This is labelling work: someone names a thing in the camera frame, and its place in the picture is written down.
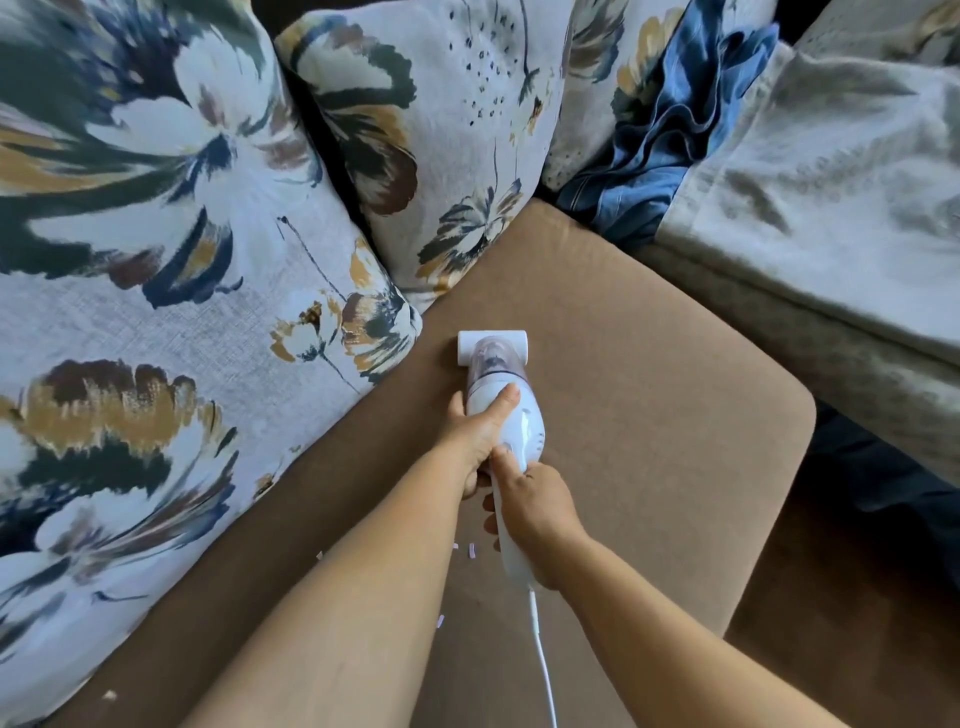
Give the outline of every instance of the vacuum nozzle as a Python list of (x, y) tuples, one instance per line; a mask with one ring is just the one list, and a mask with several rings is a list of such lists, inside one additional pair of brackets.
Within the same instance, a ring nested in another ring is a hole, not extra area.
[(529, 349), (527, 345), (527, 332), (514, 329), (506, 331), (461, 331), (457, 334), (457, 364), (462, 367), (468, 367), (473, 358), (473, 352), (477, 344), (488, 337), (495, 337), (507, 341), (520, 357), (520, 363), (524, 366), (527, 363)]

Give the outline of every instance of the handheld vacuum cleaner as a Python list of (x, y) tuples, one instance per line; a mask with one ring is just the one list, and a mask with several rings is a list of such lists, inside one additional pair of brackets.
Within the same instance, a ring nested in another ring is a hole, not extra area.
[[(500, 390), (511, 382), (520, 391), (520, 401), (500, 430), (500, 443), (510, 448), (521, 471), (526, 471), (528, 464), (540, 458), (546, 435), (537, 398), (534, 397), (534, 392), (527, 381), (526, 371), (523, 369), (527, 363), (527, 356), (526, 331), (461, 331), (457, 336), (457, 363), (462, 367), (469, 367), (466, 404), (468, 415), (486, 410), (500, 394)], [(530, 617), (533, 622), (534, 639), (546, 683), (550, 720), (553, 728), (556, 728), (557, 715), (553, 705), (550, 675), (543, 656), (543, 646), (540, 643), (540, 619), (537, 615), (537, 596), (534, 592), (537, 579), (530, 568), (530, 562), (511, 538), (503, 522), (500, 486), (492, 473), (491, 480), (503, 568), (507, 575), (525, 587), (530, 595)]]

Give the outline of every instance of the brown upholstery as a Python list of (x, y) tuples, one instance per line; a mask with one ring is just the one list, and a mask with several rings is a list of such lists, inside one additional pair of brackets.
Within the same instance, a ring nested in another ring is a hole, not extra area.
[[(50, 726), (177, 725), (315, 554), (430, 445), (464, 382), (460, 328), (527, 329), (544, 459), (587, 528), (723, 632), (804, 453), (811, 397), (683, 293), (533, 202), (427, 312), (410, 356), (213, 545)], [(464, 504), (415, 726), (545, 724), (524, 595), (504, 578), (482, 518), (478, 499)], [(563, 724), (628, 725), (570, 611), (555, 595), (540, 603)], [(107, 690), (115, 702), (101, 700)]]

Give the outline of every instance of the power cord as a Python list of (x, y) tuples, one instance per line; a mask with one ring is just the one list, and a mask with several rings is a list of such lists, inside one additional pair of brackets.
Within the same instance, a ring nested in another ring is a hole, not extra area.
[(543, 656), (543, 644), (540, 642), (540, 615), (537, 613), (537, 595), (530, 590), (530, 621), (534, 627), (534, 642), (537, 644), (537, 656), (540, 658), (540, 668), (543, 670), (543, 682), (546, 684), (546, 699), (550, 706), (550, 725), (557, 728), (557, 710), (553, 706), (553, 688), (550, 687), (550, 671), (546, 667), (546, 657)]

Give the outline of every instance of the dark floor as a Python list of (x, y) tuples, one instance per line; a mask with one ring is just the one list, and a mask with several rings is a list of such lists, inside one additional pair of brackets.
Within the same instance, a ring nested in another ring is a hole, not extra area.
[(798, 479), (728, 640), (852, 728), (957, 728), (960, 591), (909, 512), (835, 492)]

